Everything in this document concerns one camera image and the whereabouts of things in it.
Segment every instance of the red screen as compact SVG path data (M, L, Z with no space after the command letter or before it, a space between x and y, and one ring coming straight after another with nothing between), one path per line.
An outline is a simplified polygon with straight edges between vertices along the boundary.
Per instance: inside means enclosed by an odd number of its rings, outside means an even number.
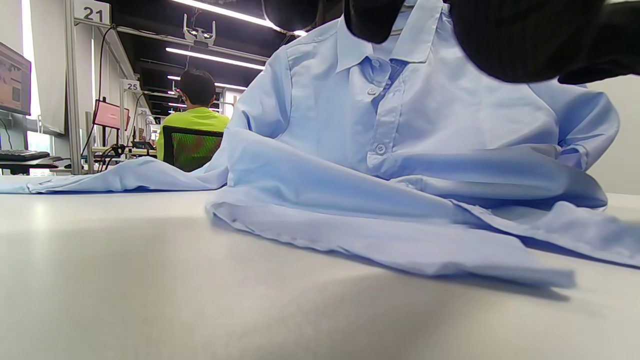
M127 117L127 129L129 128L129 109L124 110ZM95 102L95 121L96 125L110 127L112 129L120 129L120 107L104 101Z

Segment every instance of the black hair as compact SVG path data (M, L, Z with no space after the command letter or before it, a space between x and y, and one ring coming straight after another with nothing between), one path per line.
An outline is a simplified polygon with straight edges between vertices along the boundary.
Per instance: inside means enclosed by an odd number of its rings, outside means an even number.
M208 108L216 96L216 84L208 72L187 69L180 76L180 91L191 104Z

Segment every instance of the shirt button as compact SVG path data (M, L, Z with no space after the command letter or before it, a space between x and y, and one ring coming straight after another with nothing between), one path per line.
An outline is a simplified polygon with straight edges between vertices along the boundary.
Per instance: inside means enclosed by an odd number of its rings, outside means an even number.
M387 151L387 147L382 145L382 144L378 144L378 146L376 146L376 152L380 155L384 154Z

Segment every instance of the monitor screen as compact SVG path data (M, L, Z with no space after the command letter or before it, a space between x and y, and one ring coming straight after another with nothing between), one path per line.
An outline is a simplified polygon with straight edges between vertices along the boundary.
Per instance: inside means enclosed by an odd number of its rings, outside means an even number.
M96 125L110 127L111 129L120 129L120 107L104 101L95 101L95 120ZM127 129L129 128L129 109L124 110L127 117Z
M31 62L1 42L0 110L31 114Z

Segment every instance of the office chair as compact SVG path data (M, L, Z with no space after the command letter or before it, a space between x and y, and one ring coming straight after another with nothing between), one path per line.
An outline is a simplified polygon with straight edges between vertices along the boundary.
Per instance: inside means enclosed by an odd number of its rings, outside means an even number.
M164 159L184 172L206 165L220 148L223 133L163 126Z

